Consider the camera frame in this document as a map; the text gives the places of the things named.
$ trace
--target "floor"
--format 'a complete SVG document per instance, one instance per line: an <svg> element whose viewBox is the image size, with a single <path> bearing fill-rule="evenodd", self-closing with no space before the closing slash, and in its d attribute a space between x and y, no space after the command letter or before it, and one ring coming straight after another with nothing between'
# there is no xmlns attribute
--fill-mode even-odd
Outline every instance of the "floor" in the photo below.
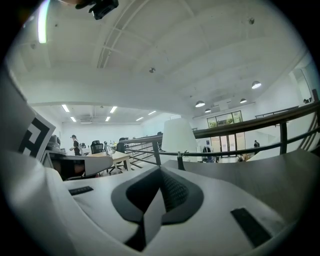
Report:
<svg viewBox="0 0 320 256"><path fill-rule="evenodd" d="M238 157L232 156L232 157L222 157L219 159L219 163L236 163L238 161Z"/></svg>
<svg viewBox="0 0 320 256"><path fill-rule="evenodd" d="M161 160L162 165L169 160L176 160L176 159L177 159L177 157L174 155L160 155L160 160ZM153 163L156 162L156 158L154 156L150 156L150 157L146 158L145 160L147 160L149 162L153 162ZM236 163L237 161L238 161L238 157L235 157L235 156L234 157L222 157L222 158L220 158L219 163L223 163L223 164L224 163ZM146 166L151 165L151 163L142 162L142 161L138 161L135 164L137 164L138 166L141 166L141 167L146 167ZM131 165L131 168L134 170L139 169L138 167L136 167L134 165Z"/></svg>

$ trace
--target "ceiling light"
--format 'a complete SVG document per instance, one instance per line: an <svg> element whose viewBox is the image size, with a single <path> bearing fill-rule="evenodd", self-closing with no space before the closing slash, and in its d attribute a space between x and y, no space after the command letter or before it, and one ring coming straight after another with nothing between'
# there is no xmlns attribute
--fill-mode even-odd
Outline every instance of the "ceiling light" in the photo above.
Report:
<svg viewBox="0 0 320 256"><path fill-rule="evenodd" d="M38 38L40 44L45 44L47 42L47 13L50 0L45 0L39 8L38 15Z"/></svg>
<svg viewBox="0 0 320 256"><path fill-rule="evenodd" d="M202 100L199 100L196 104L195 104L195 107L196 108L200 108L202 106L206 105Z"/></svg>
<svg viewBox="0 0 320 256"><path fill-rule="evenodd" d="M116 108L117 108L117 106L113 106L113 107L111 108L111 110L110 110L110 113L115 112Z"/></svg>
<svg viewBox="0 0 320 256"><path fill-rule="evenodd" d="M256 89L256 88L258 88L258 87L260 87L260 86L261 86L261 83L258 82L258 81L254 81L254 82L252 83L252 89Z"/></svg>
<svg viewBox="0 0 320 256"><path fill-rule="evenodd" d="M68 112L68 113L70 112L69 109L68 109L68 107L67 107L67 105L61 105L61 106L63 107L63 109L64 109L65 112Z"/></svg>

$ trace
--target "railing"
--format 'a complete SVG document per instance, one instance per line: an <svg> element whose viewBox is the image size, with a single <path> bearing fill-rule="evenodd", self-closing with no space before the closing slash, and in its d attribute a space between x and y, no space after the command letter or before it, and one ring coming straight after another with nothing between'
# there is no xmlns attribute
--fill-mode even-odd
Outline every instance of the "railing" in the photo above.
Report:
<svg viewBox="0 0 320 256"><path fill-rule="evenodd" d="M309 115L311 113L317 114L317 125L315 125L315 128L299 136L288 139L287 122L290 120L294 120L294 119ZM242 150L234 150L234 151L225 151L225 152L209 152L209 153L186 152L184 156L186 157L222 157L222 156L255 153L255 152L270 150L278 147L280 147L280 154L285 154L287 152L288 144L307 138L308 136L311 136L316 132L320 132L319 117L320 117L320 101L314 102L302 107L293 107L285 112L281 110L279 111L279 113L275 113L273 115L262 117L262 118L257 118L249 121L229 124L229 125L220 126L220 127L218 126L218 127L209 128L209 129L195 130L193 132L195 138L203 139L203 138L216 137L216 136L227 136L227 135L257 130L257 129L261 129L261 128L265 128L273 125L280 125L280 142L267 145L267 146L254 147L254 148L248 148L248 149L242 149ZM144 159L132 157L134 159L137 159L139 161L143 161L149 164L161 165L160 155L166 155L166 156L178 155L177 152L159 152L158 143L162 142L162 135L123 140L121 142L122 143L152 143L152 147L153 147L152 152L144 151L144 150L134 150L134 149L128 149L128 148L126 149L128 152L154 154L155 162L150 162Z"/></svg>
<svg viewBox="0 0 320 256"><path fill-rule="evenodd" d="M285 108L285 109L281 109L281 110L278 110L278 111L274 111L274 112L269 112L269 113L265 113L265 114L258 114L255 116L255 118L264 118L265 116L271 116L271 115L274 115L274 114L278 114L278 113L281 113L281 112L285 112L285 111L289 111L289 110L295 110L299 108L299 106L293 106L293 107L288 107L288 108Z"/></svg>

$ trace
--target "glass door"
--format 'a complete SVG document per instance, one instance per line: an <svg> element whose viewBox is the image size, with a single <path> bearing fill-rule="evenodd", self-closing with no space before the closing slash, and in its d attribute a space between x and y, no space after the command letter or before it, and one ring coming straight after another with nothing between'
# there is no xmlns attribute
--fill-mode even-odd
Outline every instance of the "glass door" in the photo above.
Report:
<svg viewBox="0 0 320 256"><path fill-rule="evenodd" d="M220 136L220 141L221 141L221 152L227 152L229 151L229 146L228 146L228 137L227 136Z"/></svg>
<svg viewBox="0 0 320 256"><path fill-rule="evenodd" d="M213 152L221 152L220 137L211 137L211 145Z"/></svg>
<svg viewBox="0 0 320 256"><path fill-rule="evenodd" d="M235 151L236 150L236 138L234 134L231 134L228 136L228 146L229 151Z"/></svg>

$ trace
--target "black rubber pad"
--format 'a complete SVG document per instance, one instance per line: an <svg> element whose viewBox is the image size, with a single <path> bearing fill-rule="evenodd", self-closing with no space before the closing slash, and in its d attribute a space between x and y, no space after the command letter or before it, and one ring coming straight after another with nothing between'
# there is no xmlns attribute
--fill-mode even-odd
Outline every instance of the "black rubber pad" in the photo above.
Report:
<svg viewBox="0 0 320 256"><path fill-rule="evenodd" d="M254 247L262 245L271 238L266 229L245 208L232 210L231 214Z"/></svg>
<svg viewBox="0 0 320 256"><path fill-rule="evenodd" d="M75 196L75 195L83 194L83 193L86 193L86 192L89 192L92 190L94 190L94 189L90 186L83 186L83 187L79 187L79 188L70 189L69 192L70 192L71 196Z"/></svg>

